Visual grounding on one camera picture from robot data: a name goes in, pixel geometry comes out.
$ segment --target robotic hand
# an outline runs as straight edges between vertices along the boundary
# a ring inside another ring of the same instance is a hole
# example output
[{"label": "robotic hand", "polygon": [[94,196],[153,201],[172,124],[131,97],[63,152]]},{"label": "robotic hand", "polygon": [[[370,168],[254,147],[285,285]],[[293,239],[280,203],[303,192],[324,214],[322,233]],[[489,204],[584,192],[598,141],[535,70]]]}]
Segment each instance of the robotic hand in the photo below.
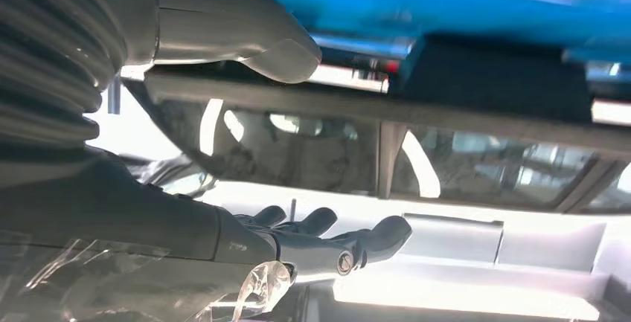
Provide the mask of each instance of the robotic hand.
[{"label": "robotic hand", "polygon": [[263,236],[277,251],[278,259],[290,267],[296,283],[332,280],[368,263],[392,257],[411,235],[411,227],[400,216],[390,216],[372,230],[348,232],[330,239],[320,236],[337,221],[329,208],[314,210],[300,222],[276,225],[285,218],[272,206],[254,217],[237,216],[244,225]]}]

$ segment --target gray plastic cover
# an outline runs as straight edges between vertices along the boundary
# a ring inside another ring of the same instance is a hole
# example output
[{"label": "gray plastic cover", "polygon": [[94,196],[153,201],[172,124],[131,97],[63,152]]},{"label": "gray plastic cover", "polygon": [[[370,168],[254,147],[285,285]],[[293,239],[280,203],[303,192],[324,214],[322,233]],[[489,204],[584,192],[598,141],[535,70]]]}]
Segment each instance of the gray plastic cover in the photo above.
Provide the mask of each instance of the gray plastic cover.
[{"label": "gray plastic cover", "polygon": [[321,51],[275,0],[104,0],[125,35],[126,65],[235,60],[283,83],[308,79]]}]

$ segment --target blue panel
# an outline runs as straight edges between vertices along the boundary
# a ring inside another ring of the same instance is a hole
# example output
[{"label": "blue panel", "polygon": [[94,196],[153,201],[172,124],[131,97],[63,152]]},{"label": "blue panel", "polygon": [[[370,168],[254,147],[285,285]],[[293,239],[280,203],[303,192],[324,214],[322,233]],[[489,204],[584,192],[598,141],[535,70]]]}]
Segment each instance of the blue panel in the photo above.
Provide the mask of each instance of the blue panel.
[{"label": "blue panel", "polygon": [[441,30],[561,45],[581,61],[631,63],[631,0],[279,1],[312,33],[346,42],[409,43]]}]

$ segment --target screw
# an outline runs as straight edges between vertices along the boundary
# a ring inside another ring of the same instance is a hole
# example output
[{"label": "screw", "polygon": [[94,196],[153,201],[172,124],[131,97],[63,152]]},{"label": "screw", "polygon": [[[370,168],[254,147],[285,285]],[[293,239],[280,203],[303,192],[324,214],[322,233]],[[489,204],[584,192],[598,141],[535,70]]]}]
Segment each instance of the screw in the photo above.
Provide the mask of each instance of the screw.
[{"label": "screw", "polygon": [[342,275],[348,274],[350,270],[353,269],[353,257],[348,251],[343,251],[339,255],[339,259],[337,261],[337,269]]}]

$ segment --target transparent plastic wrap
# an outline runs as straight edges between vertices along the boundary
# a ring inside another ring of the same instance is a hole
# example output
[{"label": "transparent plastic wrap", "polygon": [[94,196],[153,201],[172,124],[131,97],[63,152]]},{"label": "transparent plastic wrap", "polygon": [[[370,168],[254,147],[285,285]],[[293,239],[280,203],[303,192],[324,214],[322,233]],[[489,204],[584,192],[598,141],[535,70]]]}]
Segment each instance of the transparent plastic wrap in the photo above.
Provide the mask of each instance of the transparent plastic wrap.
[{"label": "transparent plastic wrap", "polygon": [[253,268],[243,281],[238,294],[226,294],[198,313],[195,322],[249,318],[270,312],[293,284],[287,267],[278,261],[262,263]]},{"label": "transparent plastic wrap", "polygon": [[276,261],[235,267],[146,245],[73,239],[58,249],[0,237],[0,322],[238,321],[271,311],[292,284]]},{"label": "transparent plastic wrap", "polygon": [[30,241],[27,234],[0,231],[0,301],[18,274]]},{"label": "transparent plastic wrap", "polygon": [[111,298],[112,287],[122,276],[167,253],[162,248],[103,240],[73,239],[64,249],[30,246],[8,284],[10,293],[2,301],[0,321],[100,321],[118,314],[117,321],[156,321]]}]

